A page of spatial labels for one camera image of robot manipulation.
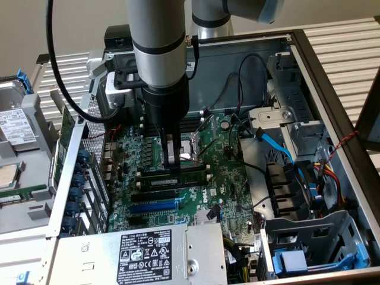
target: motherboard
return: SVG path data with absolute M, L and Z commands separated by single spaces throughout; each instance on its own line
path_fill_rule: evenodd
M 182 133 L 180 174 L 164 171 L 158 131 L 148 137 L 143 124 L 115 130 L 104 157 L 112 199 L 108 232 L 218 222 L 228 238 L 253 243 L 259 226 L 253 211 L 242 209 L 252 201 L 245 166 L 230 152 L 237 149 L 229 145 L 231 117 L 215 113 L 207 121 L 195 120 L 198 129 Z M 158 196 L 167 200 L 156 201 Z M 175 206 L 159 210 L 157 203 Z

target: white wall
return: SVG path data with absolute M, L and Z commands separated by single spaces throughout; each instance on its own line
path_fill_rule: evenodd
M 38 55 L 47 52 L 45 5 L 46 0 L 1 1 L 0 76 L 14 74 L 19 67 L 31 74 Z M 103 48 L 106 28 L 128 22 L 125 0 L 55 0 L 54 11 L 57 54 Z M 186 28 L 189 30 L 190 0 L 185 2 L 185 11 Z M 283 12 L 273 25 L 236 17 L 232 21 L 235 33 L 242 33 L 374 15 L 380 15 L 379 0 L 285 0 Z

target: barcode label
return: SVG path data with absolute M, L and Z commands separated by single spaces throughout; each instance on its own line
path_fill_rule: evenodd
M 0 112 L 0 128 L 11 145 L 36 141 L 22 109 Z

